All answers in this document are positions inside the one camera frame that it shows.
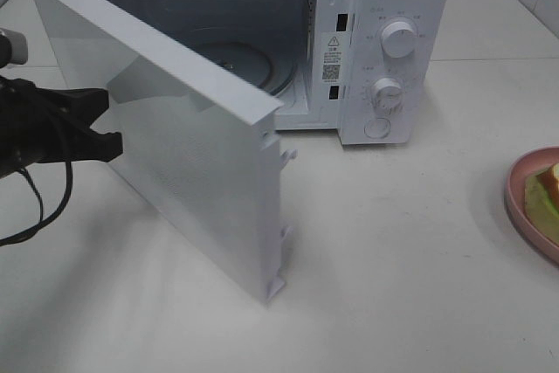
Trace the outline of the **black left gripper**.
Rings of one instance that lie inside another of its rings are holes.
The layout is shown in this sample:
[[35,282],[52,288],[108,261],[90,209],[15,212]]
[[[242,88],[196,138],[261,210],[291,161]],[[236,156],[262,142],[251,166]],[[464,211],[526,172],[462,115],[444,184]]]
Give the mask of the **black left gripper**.
[[[111,162],[123,153],[120,132],[92,125],[108,110],[102,88],[47,89],[27,79],[1,78],[1,166],[34,163]],[[62,151],[64,133],[67,151]]]

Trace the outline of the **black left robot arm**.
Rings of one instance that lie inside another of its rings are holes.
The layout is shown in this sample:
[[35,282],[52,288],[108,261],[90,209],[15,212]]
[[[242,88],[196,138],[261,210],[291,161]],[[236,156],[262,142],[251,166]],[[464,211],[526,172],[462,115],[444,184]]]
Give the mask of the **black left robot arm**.
[[1,176],[34,163],[109,162],[122,151],[119,133],[92,125],[109,109],[102,88],[53,90],[1,78]]

